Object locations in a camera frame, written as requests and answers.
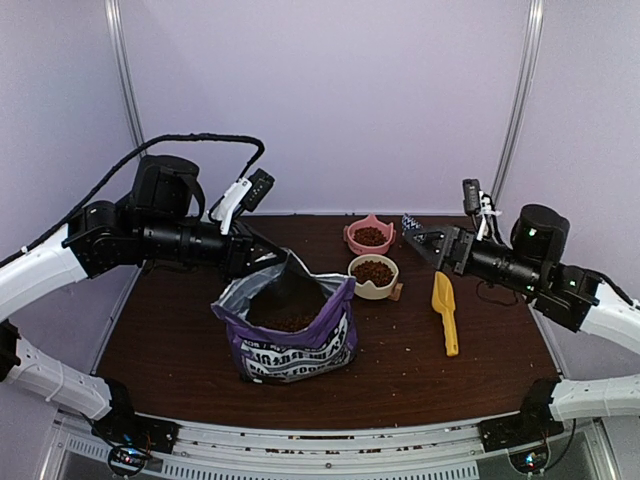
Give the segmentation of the yellow plastic food scoop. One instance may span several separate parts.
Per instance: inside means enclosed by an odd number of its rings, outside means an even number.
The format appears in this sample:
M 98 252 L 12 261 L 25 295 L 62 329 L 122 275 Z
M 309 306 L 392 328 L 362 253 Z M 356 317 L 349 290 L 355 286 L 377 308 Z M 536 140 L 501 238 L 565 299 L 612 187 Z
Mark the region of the yellow plastic food scoop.
M 449 277 L 442 271 L 436 271 L 432 290 L 431 305 L 433 310 L 441 316 L 445 350 L 448 357 L 459 354 L 459 342 L 455 322 L 455 295 Z

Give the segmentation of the purple pet food bag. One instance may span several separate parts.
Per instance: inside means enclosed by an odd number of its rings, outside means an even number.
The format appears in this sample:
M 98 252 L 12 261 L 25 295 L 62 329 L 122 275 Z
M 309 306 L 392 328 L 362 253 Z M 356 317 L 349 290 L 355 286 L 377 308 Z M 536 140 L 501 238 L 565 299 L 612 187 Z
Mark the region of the purple pet food bag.
M 284 262 L 232 281 L 211 310 L 243 381 L 290 384 L 354 360 L 354 294 L 353 277 L 314 274 L 289 250 Z

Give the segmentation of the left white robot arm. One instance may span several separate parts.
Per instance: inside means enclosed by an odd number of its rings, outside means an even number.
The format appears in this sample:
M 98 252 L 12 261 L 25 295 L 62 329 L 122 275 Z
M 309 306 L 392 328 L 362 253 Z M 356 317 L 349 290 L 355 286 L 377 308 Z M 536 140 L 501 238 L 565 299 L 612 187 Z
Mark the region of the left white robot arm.
M 104 422 L 123 444 L 143 436 L 143 421 L 124 385 L 84 375 L 37 352 L 9 318 L 55 290 L 120 266 L 153 260 L 214 266 L 224 279 L 233 280 L 284 261 L 282 249 L 239 220 L 255 210 L 274 178 L 262 169 L 240 176 L 206 212 L 198 174 L 189 160 L 147 155 L 138 164 L 131 191 L 118 202 L 81 207 L 35 247 L 2 266 L 2 380 Z

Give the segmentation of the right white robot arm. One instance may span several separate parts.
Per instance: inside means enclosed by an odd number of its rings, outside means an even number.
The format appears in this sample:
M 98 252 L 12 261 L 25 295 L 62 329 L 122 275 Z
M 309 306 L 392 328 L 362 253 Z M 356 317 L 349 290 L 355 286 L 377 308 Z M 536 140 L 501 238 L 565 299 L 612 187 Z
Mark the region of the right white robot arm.
M 431 306 L 432 264 L 401 239 L 389 254 L 403 290 L 396 301 L 354 299 L 354 361 L 284 386 L 254 385 L 252 426 L 417 426 L 515 411 L 532 386 L 557 380 L 534 314 L 577 331 L 600 286 L 573 266 L 545 270 L 527 286 L 518 269 L 538 269 L 535 254 L 478 242 L 463 273 L 452 278 L 460 351 L 450 357 Z

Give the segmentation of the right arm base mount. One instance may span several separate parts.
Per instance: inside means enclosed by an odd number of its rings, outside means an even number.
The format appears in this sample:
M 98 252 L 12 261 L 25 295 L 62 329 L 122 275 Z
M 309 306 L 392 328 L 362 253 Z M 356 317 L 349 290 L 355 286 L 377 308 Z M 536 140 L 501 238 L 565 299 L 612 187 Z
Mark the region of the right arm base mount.
M 542 474 L 551 465 L 549 439 L 564 432 L 560 422 L 526 423 L 521 414 L 483 420 L 478 425 L 486 453 L 506 451 L 511 467 L 524 475 Z

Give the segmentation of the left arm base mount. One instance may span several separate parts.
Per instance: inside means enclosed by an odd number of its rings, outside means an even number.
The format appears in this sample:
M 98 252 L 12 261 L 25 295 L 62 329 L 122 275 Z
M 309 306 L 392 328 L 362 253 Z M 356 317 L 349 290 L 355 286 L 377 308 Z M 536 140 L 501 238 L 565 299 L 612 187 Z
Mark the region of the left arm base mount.
M 91 433 L 108 446 L 106 464 L 116 477 L 130 478 L 161 463 L 158 454 L 171 454 L 178 438 L 175 422 L 136 415 L 132 424 L 87 419 Z

